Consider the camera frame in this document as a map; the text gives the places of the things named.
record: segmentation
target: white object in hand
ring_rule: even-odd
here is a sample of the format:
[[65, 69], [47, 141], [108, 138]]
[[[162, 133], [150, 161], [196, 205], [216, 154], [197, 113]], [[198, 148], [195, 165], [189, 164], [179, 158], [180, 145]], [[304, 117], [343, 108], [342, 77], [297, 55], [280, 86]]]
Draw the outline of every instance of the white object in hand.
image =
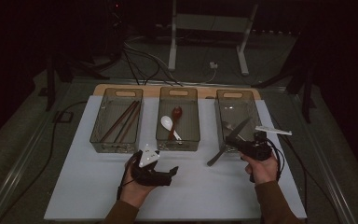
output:
[[157, 154], [156, 150], [151, 148], [148, 144], [146, 144], [142, 151], [142, 157], [139, 162], [139, 167], [141, 168], [159, 159], [159, 154]]
[[285, 132], [282, 130], [266, 127], [266, 126], [255, 126], [255, 129], [258, 131], [263, 131], [266, 133], [279, 133], [279, 134], [286, 134], [286, 135], [292, 135], [292, 132]]
[[[161, 118], [161, 124], [162, 126], [164, 126], [165, 129], [167, 129], [168, 131], [171, 130], [172, 128], [172, 120], [170, 117], [168, 116], [162, 116]], [[182, 140], [182, 138], [180, 138], [179, 134], [176, 131], [173, 131], [173, 136], [175, 136], [176, 140]]]

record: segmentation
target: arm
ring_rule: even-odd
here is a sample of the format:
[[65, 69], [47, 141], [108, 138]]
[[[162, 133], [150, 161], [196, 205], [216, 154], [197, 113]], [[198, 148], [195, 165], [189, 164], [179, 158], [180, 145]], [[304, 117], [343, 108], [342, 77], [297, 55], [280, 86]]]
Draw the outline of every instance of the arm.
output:
[[249, 162], [246, 173], [255, 177], [255, 192], [265, 223], [301, 223], [290, 210], [276, 180], [279, 168], [275, 156], [271, 153], [267, 160], [256, 161], [242, 153], [240, 155]]
[[103, 224], [132, 224], [147, 195], [155, 188], [155, 186], [143, 186], [134, 181], [131, 177], [134, 160], [128, 162], [130, 163], [129, 170], [123, 181], [120, 198], [113, 205]]

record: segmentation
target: white spoon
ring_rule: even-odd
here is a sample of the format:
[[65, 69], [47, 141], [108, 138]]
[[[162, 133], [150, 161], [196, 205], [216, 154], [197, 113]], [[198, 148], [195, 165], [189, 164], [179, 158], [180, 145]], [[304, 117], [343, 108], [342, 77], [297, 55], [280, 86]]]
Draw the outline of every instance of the white spoon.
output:
[[[162, 116], [161, 118], [161, 124], [162, 126], [164, 126], [165, 129], [167, 129], [168, 131], [171, 130], [172, 128], [172, 120], [170, 117], [168, 116]], [[182, 140], [182, 138], [180, 138], [179, 134], [176, 131], [173, 131], [173, 136], [175, 136], [176, 140]]]

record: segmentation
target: wooden chopstick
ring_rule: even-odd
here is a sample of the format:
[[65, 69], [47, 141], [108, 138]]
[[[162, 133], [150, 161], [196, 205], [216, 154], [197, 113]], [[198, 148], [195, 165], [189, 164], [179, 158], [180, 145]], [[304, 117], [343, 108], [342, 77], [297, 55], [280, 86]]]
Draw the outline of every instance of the wooden chopstick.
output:
[[127, 114], [130, 111], [133, 111], [133, 107], [137, 106], [139, 104], [139, 101], [132, 101], [132, 103], [129, 105], [129, 107], [124, 111], [123, 114], [116, 120], [116, 122], [110, 127], [110, 129], [106, 132], [106, 134], [101, 138], [100, 142], [104, 142], [106, 138], [112, 133], [112, 131], [118, 126], [118, 124], [127, 116]]
[[118, 142], [122, 142], [124, 140], [124, 137], [127, 135], [127, 132], [129, 131], [130, 127], [132, 126], [133, 122], [135, 121], [135, 119], [139, 116], [139, 112], [141, 111], [141, 105], [138, 106], [138, 109], [136, 109], [135, 114], [133, 115], [129, 125], [126, 128], [126, 131], [123, 133], [123, 135], [121, 136], [120, 140]]
[[117, 134], [117, 136], [116, 136], [116, 138], [115, 138], [115, 141], [113, 141], [113, 142], [116, 142], [117, 139], [118, 139], [118, 137], [119, 137], [119, 136], [121, 135], [121, 133], [123, 132], [124, 127], [126, 127], [127, 123], [129, 122], [130, 118], [132, 117], [132, 114], [135, 112], [135, 108], [138, 106], [138, 104], [139, 104], [139, 102], [138, 102], [135, 106], [132, 107], [129, 116], [127, 117], [126, 121], [124, 121], [123, 127], [121, 127], [120, 131], [118, 132], [118, 134]]

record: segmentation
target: transparent plastic bin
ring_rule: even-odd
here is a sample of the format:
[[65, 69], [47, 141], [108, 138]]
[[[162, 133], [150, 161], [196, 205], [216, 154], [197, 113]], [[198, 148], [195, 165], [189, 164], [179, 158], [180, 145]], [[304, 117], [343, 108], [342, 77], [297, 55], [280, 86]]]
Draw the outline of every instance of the transparent plastic bin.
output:
[[90, 142], [101, 153], [138, 151], [143, 90], [108, 88], [103, 94]]
[[261, 125], [261, 121], [251, 91], [218, 90], [214, 108], [220, 148], [225, 147], [226, 151], [237, 151], [236, 148], [226, 145], [226, 136], [248, 118], [250, 118], [249, 122], [240, 131], [238, 137], [246, 141], [255, 140], [255, 126]]
[[[168, 140], [169, 131], [161, 124], [161, 118], [172, 119], [172, 111], [176, 106], [182, 107], [182, 117], [176, 123], [175, 130], [181, 141]], [[200, 142], [200, 120], [197, 89], [170, 88], [160, 89], [158, 104], [158, 123], [156, 130], [158, 150], [197, 151]]]

